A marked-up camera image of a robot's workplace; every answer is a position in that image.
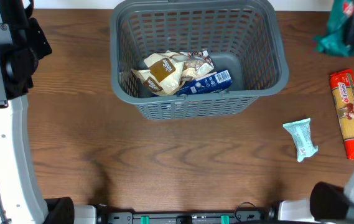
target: green tape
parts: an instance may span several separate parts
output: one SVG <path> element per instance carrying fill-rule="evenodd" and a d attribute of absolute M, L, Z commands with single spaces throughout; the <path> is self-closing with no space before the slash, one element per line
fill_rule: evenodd
<path fill-rule="evenodd" d="M 229 224 L 229 215 L 221 216 L 221 224 Z"/>
<path fill-rule="evenodd" d="M 149 217 L 141 217 L 141 224 L 149 224 Z"/>

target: laundry basket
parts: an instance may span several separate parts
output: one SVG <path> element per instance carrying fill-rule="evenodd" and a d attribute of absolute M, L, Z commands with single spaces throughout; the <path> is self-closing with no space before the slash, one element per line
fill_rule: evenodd
<path fill-rule="evenodd" d="M 111 82 L 116 96 L 148 119 L 236 114 L 288 79 L 281 33 L 267 0 L 135 0 L 120 3 L 110 24 Z M 131 69 L 153 53 L 208 50 L 215 71 L 228 69 L 221 93 L 154 96 Z"/>

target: light blue wrapped snack bar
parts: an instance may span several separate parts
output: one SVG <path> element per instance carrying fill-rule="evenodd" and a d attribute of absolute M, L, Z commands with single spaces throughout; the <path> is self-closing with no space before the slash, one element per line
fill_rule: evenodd
<path fill-rule="evenodd" d="M 297 148 L 297 161 L 302 162 L 304 158 L 313 156 L 318 151 L 318 146 L 312 144 L 311 130 L 309 129 L 310 118 L 296 121 L 293 123 L 283 124 L 293 137 L 294 144 Z"/>

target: wood grain surface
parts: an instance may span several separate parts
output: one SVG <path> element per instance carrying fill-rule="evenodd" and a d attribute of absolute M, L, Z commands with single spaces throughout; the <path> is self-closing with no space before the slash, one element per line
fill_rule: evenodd
<path fill-rule="evenodd" d="M 232 210 L 344 186 L 345 156 L 329 75 L 354 58 L 314 51 L 328 13 L 278 12 L 289 83 L 234 116 L 149 121 L 110 87 L 109 10 L 36 10 L 54 52 L 29 93 L 29 137 L 44 198 L 143 211 Z M 319 146 L 302 163 L 282 124 L 312 118 Z"/>

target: white wall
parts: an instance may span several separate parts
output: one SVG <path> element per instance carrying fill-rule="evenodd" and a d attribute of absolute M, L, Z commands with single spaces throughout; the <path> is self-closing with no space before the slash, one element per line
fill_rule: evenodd
<path fill-rule="evenodd" d="M 36 9 L 113 9 L 123 0 L 35 0 Z M 333 0 L 268 0 L 277 11 L 329 11 Z"/>

